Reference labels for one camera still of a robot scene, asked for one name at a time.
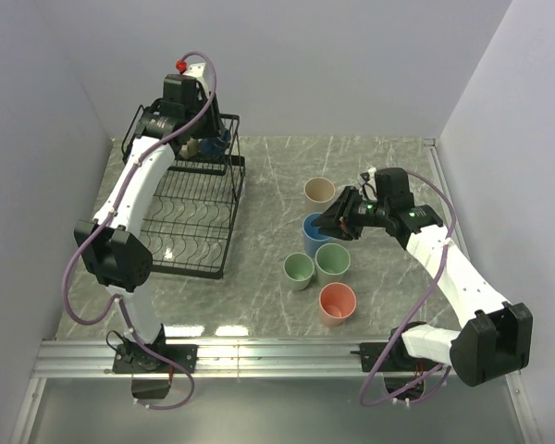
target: gray wall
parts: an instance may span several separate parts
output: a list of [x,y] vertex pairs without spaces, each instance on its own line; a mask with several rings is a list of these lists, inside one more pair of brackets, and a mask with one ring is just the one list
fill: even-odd
[[527,390],[555,444],[555,0],[514,0],[441,137],[475,263],[533,311]]
[[242,133],[438,136],[510,0],[37,0],[110,136],[191,49]]
[[89,215],[108,145],[37,6],[0,1],[0,443],[55,332],[72,229]]

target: green cup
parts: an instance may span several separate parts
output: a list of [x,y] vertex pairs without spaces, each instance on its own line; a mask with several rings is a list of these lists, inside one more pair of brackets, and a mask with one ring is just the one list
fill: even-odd
[[338,243],[326,243],[316,251],[316,277],[321,288],[331,282],[341,282],[350,269],[350,253]]
[[291,290],[304,290],[315,273],[315,264],[306,254],[293,253],[284,261],[284,273]]

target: gray floor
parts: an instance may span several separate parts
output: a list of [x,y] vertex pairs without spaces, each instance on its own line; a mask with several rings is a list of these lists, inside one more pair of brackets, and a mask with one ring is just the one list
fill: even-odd
[[[359,336],[386,335],[396,327],[430,281],[429,275],[383,230],[367,229],[361,240],[346,242],[351,252],[347,283],[358,307],[343,326],[327,329],[318,321],[319,288],[292,293],[282,281],[282,262],[302,251],[303,192],[311,177],[325,176],[341,189],[355,184],[370,166],[399,166],[433,177],[428,151],[418,138],[262,137],[240,138],[247,162],[246,192],[230,244],[225,277],[219,281],[152,274],[154,309],[170,336]],[[123,164],[114,150],[95,208],[113,189]],[[418,203],[443,216],[440,199],[413,181]],[[107,293],[79,266],[70,299],[85,318],[98,315]],[[436,327],[458,328],[441,293],[434,294],[418,318]],[[121,330],[113,312],[99,325],[81,327],[64,314],[59,339],[103,338]]]
[[[148,412],[131,403],[127,379],[53,379],[47,383],[30,442],[523,442],[504,378],[469,388],[451,377],[436,396],[409,409],[391,403],[361,407],[357,401],[361,381],[198,380],[188,406],[175,412]],[[176,382],[173,391],[186,383],[184,379]],[[381,393],[382,380],[377,378],[371,395]]]

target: blue cup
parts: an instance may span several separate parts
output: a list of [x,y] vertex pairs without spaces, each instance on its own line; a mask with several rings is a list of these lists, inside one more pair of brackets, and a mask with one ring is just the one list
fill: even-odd
[[320,213],[308,215],[302,223],[302,235],[304,237],[304,252],[315,259],[316,251],[326,243],[331,242],[329,236],[319,234],[318,227],[313,227],[312,223],[321,216]]

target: wall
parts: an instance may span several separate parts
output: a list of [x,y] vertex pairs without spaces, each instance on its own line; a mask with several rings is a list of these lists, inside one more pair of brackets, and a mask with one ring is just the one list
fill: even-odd
[[523,374],[555,444],[555,0],[514,0],[440,151],[472,258],[535,317]]
[[87,216],[109,140],[37,6],[0,2],[0,443],[42,337],[61,314],[72,230]]
[[108,134],[192,49],[242,133],[438,136],[510,0],[37,0]]

